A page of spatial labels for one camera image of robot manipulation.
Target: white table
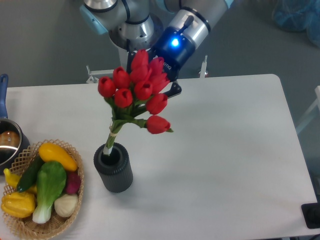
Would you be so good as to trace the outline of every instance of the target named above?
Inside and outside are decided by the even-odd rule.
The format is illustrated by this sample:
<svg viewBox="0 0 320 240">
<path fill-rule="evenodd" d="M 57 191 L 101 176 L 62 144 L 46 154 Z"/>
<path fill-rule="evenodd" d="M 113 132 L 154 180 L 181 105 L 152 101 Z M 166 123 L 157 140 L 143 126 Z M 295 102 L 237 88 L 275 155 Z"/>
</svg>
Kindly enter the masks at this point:
<svg viewBox="0 0 320 240">
<path fill-rule="evenodd" d="M 316 197 L 279 78 L 181 79 L 160 116 L 174 133 L 126 124 L 116 141 L 132 186 L 108 192 L 93 164 L 111 110 L 96 84 L 13 87 L 9 118 L 31 143 L 60 139 L 82 156 L 81 210 L 56 239 L 251 240 L 314 235 L 301 205 Z M 3 188 L 4 178 L 0 178 Z M 14 239 L 1 219 L 0 238 Z"/>
</svg>

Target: red tulip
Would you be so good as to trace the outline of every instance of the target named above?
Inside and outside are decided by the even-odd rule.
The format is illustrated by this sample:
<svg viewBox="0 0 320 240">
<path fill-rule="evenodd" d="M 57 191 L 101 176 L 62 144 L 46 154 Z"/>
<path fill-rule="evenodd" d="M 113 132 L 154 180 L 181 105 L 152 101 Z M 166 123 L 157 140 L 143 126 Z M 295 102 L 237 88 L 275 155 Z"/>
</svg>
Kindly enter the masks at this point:
<svg viewBox="0 0 320 240">
<path fill-rule="evenodd" d="M 152 94 L 152 84 L 149 81 L 140 81 L 135 85 L 134 93 L 139 100 L 147 100 Z"/>
<path fill-rule="evenodd" d="M 152 69 L 151 76 L 160 75 L 162 73 L 162 70 L 164 69 L 164 63 L 165 63 L 165 60 L 161 56 L 152 59 L 151 62 L 149 63 L 149 68 Z"/>
<path fill-rule="evenodd" d="M 145 104 L 146 109 L 153 115 L 159 114 L 168 103 L 168 96 L 164 93 L 159 93 L 151 98 Z"/>
<path fill-rule="evenodd" d="M 170 122 L 160 116 L 152 115 L 146 121 L 146 128 L 152 134 L 161 134 L 170 129 Z"/>
<path fill-rule="evenodd" d="M 149 63 L 149 55 L 145 49 L 138 50 L 135 54 L 132 63 L 131 70 L 135 70 L 141 66 L 147 66 Z"/>
<path fill-rule="evenodd" d="M 170 83 L 170 80 L 167 78 L 166 73 L 151 76 L 149 81 L 150 83 L 152 83 L 152 94 L 154 95 L 160 93 Z"/>
<path fill-rule="evenodd" d="M 141 67 L 138 67 L 134 69 L 130 73 L 130 79 L 134 84 L 137 84 L 138 82 L 145 82 L 149 79 L 150 75 L 152 73 L 152 69 L 149 69 L 147 65 L 143 65 Z"/>
<path fill-rule="evenodd" d="M 107 76 L 99 79 L 98 92 L 105 98 L 111 98 L 116 92 L 114 82 Z"/>
<path fill-rule="evenodd" d="M 122 66 L 113 70 L 113 82 L 117 89 L 128 89 L 130 87 L 130 76 Z"/>
<path fill-rule="evenodd" d="M 133 102 L 132 93 L 129 89 L 121 88 L 114 94 L 114 103 L 119 108 L 126 108 Z"/>
</svg>

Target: bok choy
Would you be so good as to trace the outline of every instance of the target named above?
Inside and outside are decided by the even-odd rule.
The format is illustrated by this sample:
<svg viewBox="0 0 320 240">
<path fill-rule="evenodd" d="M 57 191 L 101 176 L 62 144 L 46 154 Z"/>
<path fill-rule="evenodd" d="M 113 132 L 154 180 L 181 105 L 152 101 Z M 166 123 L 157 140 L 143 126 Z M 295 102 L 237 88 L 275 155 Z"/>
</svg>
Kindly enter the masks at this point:
<svg viewBox="0 0 320 240">
<path fill-rule="evenodd" d="M 51 217 L 52 206 L 66 185 L 67 173 L 61 163 L 49 161 L 40 168 L 37 180 L 37 207 L 32 220 L 44 224 Z"/>
</svg>

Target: rubber band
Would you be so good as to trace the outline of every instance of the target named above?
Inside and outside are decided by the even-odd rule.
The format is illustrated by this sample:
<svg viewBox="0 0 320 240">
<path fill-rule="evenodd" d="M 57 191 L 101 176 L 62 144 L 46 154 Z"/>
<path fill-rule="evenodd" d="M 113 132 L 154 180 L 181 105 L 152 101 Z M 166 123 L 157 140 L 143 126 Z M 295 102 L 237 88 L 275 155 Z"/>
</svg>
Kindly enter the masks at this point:
<svg viewBox="0 0 320 240">
<path fill-rule="evenodd" d="M 111 137 L 116 137 L 118 135 L 118 133 L 113 133 L 112 131 L 110 131 L 109 134 L 110 134 Z"/>
</svg>

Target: yellow bell pepper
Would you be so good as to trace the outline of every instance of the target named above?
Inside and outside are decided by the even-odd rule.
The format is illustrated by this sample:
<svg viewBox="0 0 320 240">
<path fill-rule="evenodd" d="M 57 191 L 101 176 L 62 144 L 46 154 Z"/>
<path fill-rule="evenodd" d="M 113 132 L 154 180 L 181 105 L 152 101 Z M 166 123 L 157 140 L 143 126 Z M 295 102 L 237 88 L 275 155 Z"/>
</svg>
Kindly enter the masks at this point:
<svg viewBox="0 0 320 240">
<path fill-rule="evenodd" d="M 61 146 L 51 142 L 43 143 L 39 147 L 39 155 L 44 162 L 57 161 L 67 171 L 74 172 L 78 168 L 77 162 Z"/>
<path fill-rule="evenodd" d="M 31 193 L 15 191 L 2 197 L 1 209 L 13 217 L 29 217 L 35 208 L 36 199 Z"/>
<path fill-rule="evenodd" d="M 13 187 L 14 189 L 17 189 L 17 184 L 21 178 L 21 176 L 13 174 L 10 172 L 8 168 L 5 168 L 3 170 L 5 181 L 8 183 L 9 186 Z M 37 186 L 33 185 L 27 190 L 28 193 L 31 194 L 37 194 Z"/>
</svg>

